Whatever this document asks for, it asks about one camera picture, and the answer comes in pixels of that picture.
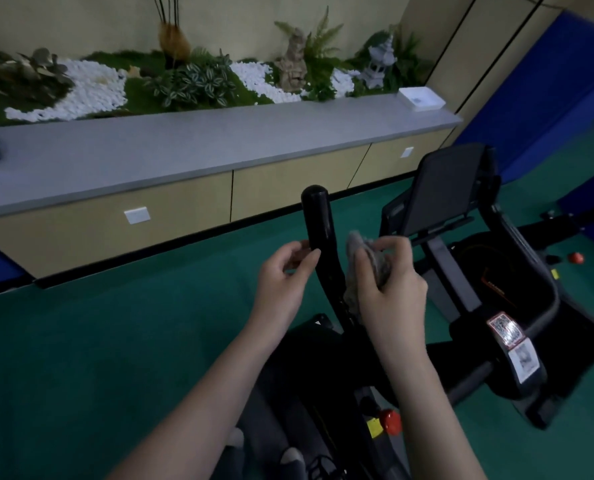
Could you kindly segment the person's right hand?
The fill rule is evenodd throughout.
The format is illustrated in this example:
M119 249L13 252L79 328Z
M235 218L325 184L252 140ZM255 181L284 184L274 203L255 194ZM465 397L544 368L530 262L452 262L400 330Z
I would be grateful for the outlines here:
M424 319L428 285L415 271L410 241L384 236L378 251L391 251L391 273L379 292L358 295L362 321L384 368L429 362Z

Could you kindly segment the grey cleaning cloth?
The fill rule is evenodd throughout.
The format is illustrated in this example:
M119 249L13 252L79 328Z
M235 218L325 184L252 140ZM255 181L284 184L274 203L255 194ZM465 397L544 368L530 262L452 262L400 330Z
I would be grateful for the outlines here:
M381 289L389 279L392 267L386 255L382 251L375 249L372 240L366 239L356 230L349 232L346 239L348 267L346 270L346 290L343 295L343 300L348 308L349 314L352 315L357 322L361 322L362 316L360 314L358 301L357 270L355 266L355 253L358 249L364 249L367 254L378 289Z

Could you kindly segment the person's right forearm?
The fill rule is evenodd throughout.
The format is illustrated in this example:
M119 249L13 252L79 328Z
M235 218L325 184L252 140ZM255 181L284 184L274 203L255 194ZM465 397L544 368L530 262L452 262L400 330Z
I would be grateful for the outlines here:
M413 480L488 480L426 347L378 347L396 395Z

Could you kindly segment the person's left forearm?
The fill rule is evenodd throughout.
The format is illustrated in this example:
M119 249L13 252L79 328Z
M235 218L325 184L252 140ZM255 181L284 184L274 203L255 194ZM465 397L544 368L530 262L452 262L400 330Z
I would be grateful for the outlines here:
M181 403L107 480L208 480L288 322L252 317Z

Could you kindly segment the black exercise bike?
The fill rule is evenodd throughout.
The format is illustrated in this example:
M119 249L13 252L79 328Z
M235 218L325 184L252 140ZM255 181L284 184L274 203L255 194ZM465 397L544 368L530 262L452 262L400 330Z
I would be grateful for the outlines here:
M521 405L532 425L546 429L562 402L594 366L594 317L566 293L555 274L558 256L546 249L594 222L594 208L516 227L497 204L502 179L495 149L486 145L468 212L412 237L425 258L414 264L430 280L433 300L449 321L448 341L428 344L429 358L452 405L482 385ZM381 211L379 236L400 235L412 186ZM301 194L310 244L321 250L317 276L342 332L317 314L288 332L300 352L298 382L303 399L347 480L411 480L391 437L381 428L375 388L397 401L365 328L343 300L346 275L337 253L328 191L320 185ZM540 369L519 384L509 359L486 325L505 312L524 330Z

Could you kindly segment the white code sticker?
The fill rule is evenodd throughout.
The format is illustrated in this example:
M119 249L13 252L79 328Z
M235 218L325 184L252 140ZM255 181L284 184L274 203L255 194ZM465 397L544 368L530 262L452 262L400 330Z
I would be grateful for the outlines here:
M526 339L521 326L505 312L500 312L486 321L495 334L495 340L506 350L512 350Z

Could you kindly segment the person's dark trousers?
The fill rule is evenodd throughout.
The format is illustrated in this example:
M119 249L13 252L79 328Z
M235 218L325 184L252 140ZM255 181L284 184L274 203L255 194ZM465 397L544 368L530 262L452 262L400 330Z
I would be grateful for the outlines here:
M299 352L292 339L283 339L263 366L237 423L245 452L252 455L261 480L277 480L279 460L289 447L301 451L309 480L347 480L346 469L338 466L323 428L303 399Z

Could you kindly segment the long cabinet with grey top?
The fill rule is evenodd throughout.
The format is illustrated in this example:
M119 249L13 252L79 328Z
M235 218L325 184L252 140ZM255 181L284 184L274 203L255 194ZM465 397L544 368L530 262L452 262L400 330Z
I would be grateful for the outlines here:
M386 94L0 127L0 233L21 243L30 231L5 220L461 122L445 107L413 111ZM3 244L0 251L37 277Z

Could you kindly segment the white flat box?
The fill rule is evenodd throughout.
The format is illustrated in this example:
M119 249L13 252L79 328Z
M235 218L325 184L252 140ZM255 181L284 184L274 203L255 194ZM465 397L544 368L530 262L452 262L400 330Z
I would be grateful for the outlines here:
M436 111L445 106L445 101L432 89L425 86L399 88L397 98L408 109L415 112Z

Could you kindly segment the white picture sticker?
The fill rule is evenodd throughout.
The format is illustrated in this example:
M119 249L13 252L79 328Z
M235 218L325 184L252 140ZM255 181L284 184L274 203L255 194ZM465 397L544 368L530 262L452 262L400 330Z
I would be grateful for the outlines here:
M508 355L519 384L525 383L541 367L538 354L529 338L519 342Z

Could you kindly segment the patch of white pebbles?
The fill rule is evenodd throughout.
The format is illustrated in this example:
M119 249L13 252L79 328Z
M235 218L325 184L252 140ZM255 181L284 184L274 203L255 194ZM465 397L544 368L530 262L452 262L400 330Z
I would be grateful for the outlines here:
M255 93L257 96L267 98L273 104L303 101L301 92L286 92L266 80L266 77L273 73L272 67L267 63L240 61L231 63L229 67L247 90Z
M334 91L334 98L344 98L355 90L355 82L360 72L357 70L344 70L333 68L330 83Z
M35 90L46 96L54 95L38 109L22 111L8 106L4 114L8 120L39 123L72 121L99 113L112 112L127 103L125 84L129 72L95 61L65 59L49 67L37 66Z

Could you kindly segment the brown stone statue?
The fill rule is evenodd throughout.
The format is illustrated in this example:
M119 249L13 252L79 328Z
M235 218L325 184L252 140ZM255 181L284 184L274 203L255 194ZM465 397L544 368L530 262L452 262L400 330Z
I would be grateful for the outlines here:
M303 31L295 28L288 40L285 55L276 63L279 69L279 85L286 93L301 91L306 86L307 65L304 54L307 38Z

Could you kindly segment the green fern plant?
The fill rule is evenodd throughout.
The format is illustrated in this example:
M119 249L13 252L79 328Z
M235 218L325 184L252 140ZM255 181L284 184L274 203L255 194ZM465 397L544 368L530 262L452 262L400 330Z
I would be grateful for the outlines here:
M327 5L323 16L317 22L316 28L305 34L299 27L285 21L274 21L274 26L288 36L289 41L297 39L298 59L303 61L307 68L323 68L343 64L338 57L340 49L333 47L333 42L343 29L344 24L331 25L330 6Z

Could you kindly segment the green moss bed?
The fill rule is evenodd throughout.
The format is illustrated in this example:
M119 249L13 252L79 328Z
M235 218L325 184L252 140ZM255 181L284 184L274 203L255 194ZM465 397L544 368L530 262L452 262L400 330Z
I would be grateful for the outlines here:
M414 36L410 36L404 44L394 45L397 61L393 66L387 69L383 88L367 89L364 81L357 78L354 92L346 97L361 97L367 95L394 93L398 88L423 86L433 64L430 61L421 59L417 55L417 45L418 40L415 39ZM210 55L212 54L210 54L207 50L203 48L197 48L191 52L190 61L198 61L200 58ZM63 61L65 59L68 58L58 57L59 61ZM342 60L343 64L335 64L334 66L323 68L314 68L312 66L307 68L308 73L306 78L306 86L301 91L299 91L301 92L303 102L325 102L328 100L338 99L334 98L334 91L330 83L330 76L333 72L333 68L336 67L344 70L357 70L362 72L368 65L369 59L370 57L368 53L368 47L365 46L355 56L347 60ZM82 59L73 60L95 61L117 70L125 69L129 72L128 80L125 84L127 103L122 108L112 112L99 113L84 117L83 119L79 120L136 116L177 111L162 107L160 102L152 95L152 92L144 85L149 78L157 77L158 75L161 75L165 72L164 54L158 50L154 50L150 53L136 52L132 50L124 50L114 53L95 52ZM279 85L280 72L276 66L278 60L258 61L254 58L248 58L242 59L240 61L257 61L269 64L272 67L272 75L267 76L266 80L270 83L273 83L278 88L281 88ZM233 81L237 87L237 95L234 102L229 104L228 107L273 104L267 98L257 96L255 93L247 90L235 74L233 76ZM40 107L39 104L20 100L16 101L0 96L0 127L30 124L28 122L6 119L4 109L8 106L20 109L22 111L30 111ZM196 109L185 111L226 109L228 107L198 107Z

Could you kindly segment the large blue wall pad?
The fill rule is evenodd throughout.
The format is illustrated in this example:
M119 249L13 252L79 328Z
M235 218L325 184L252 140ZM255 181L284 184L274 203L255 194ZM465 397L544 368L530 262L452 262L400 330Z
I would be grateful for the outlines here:
M455 144L496 149L503 182L531 172L594 122L594 23L563 13Z

